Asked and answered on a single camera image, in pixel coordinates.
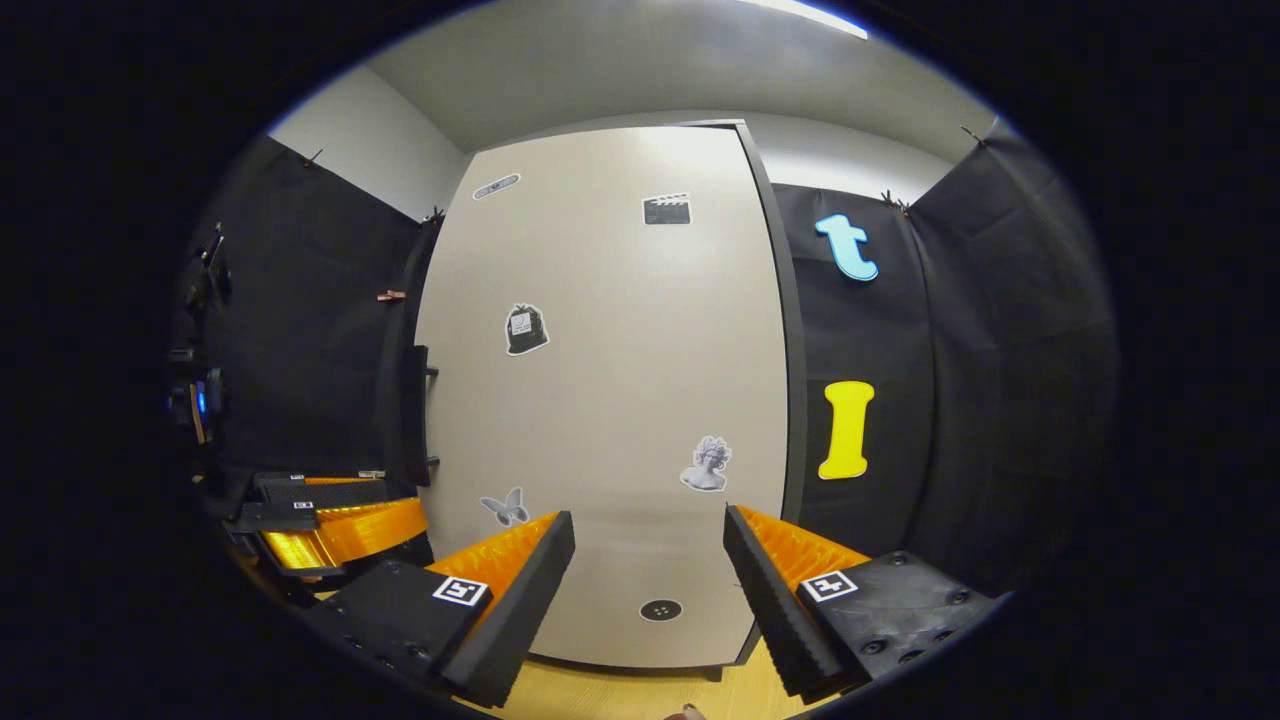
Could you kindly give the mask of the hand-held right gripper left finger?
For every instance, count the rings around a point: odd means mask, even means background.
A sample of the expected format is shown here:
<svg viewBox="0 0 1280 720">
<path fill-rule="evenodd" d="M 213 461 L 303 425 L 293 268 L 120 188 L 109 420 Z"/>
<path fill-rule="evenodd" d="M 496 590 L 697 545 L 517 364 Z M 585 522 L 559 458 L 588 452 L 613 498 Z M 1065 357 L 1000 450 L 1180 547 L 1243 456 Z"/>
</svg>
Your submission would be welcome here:
<svg viewBox="0 0 1280 720">
<path fill-rule="evenodd" d="M 425 568 L 384 560 L 305 623 L 413 691 L 502 707 L 575 550 L 572 514 L 549 512 Z"/>
</svg>

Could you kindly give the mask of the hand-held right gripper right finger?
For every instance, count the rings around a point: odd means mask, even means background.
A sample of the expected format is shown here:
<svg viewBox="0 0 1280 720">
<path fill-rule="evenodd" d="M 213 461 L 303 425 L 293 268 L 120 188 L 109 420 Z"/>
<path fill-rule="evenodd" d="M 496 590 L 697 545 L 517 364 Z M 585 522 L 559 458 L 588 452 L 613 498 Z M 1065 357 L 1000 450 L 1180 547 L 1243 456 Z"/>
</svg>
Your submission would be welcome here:
<svg viewBox="0 0 1280 720">
<path fill-rule="evenodd" d="M 868 557 L 742 505 L 724 510 L 723 546 L 785 691 L 804 701 L 891 682 L 1001 607 L 908 551 Z"/>
</svg>

